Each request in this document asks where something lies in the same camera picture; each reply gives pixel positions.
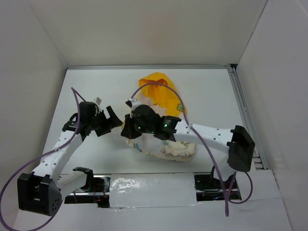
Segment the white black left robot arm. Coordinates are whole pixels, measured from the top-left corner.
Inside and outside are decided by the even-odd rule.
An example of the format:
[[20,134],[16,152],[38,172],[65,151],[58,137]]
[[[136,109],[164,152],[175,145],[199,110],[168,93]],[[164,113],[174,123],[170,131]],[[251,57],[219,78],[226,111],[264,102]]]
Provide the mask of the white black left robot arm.
[[64,124],[53,153],[46,156],[30,173],[23,173],[17,180],[18,205],[21,210],[54,216],[69,194],[81,189],[90,192],[95,186],[92,169],[75,167],[66,175],[61,173],[73,153],[92,131],[102,136],[122,121],[112,107],[106,108],[109,117],[95,102],[81,102],[79,112]]

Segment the yellow cream dinosaur kids jacket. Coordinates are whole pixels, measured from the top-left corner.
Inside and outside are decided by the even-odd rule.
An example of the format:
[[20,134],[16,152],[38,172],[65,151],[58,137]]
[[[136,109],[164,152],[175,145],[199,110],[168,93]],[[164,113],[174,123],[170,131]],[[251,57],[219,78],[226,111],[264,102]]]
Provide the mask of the yellow cream dinosaur kids jacket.
[[176,125],[186,110],[172,80],[155,72],[139,80],[139,90],[127,102],[121,136],[127,144],[144,155],[176,162],[189,162],[195,154],[195,143],[176,141]]

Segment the aluminium frame rail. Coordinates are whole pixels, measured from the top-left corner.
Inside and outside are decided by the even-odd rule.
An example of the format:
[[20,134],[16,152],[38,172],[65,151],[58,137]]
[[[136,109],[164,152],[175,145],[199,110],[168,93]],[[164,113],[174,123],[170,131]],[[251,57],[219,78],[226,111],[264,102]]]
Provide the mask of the aluminium frame rail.
[[[165,73],[174,82],[188,109],[188,119],[215,128],[242,125],[255,134],[237,72],[230,65],[115,65],[68,68],[58,101],[57,123],[62,127],[77,107],[71,92],[85,99],[101,98],[102,107],[112,106],[123,118],[126,100],[138,88],[139,79],[154,72]],[[159,174],[209,172],[212,161],[202,145],[187,163],[163,160],[129,147],[118,128],[98,138],[90,134],[70,158],[64,171],[89,167],[95,173]]]

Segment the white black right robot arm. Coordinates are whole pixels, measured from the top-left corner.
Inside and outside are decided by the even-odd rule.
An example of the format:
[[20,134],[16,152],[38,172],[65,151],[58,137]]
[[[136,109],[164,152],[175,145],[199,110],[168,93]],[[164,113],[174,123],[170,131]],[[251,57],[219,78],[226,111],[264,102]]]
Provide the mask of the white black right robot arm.
[[214,165],[210,177],[212,187],[220,189],[236,172],[250,171],[255,142],[244,127],[212,128],[192,124],[175,116],[160,116],[137,99],[130,99],[126,104],[131,111],[125,116],[121,136],[128,140],[139,141],[153,137],[172,143],[203,144],[224,153],[224,159]]

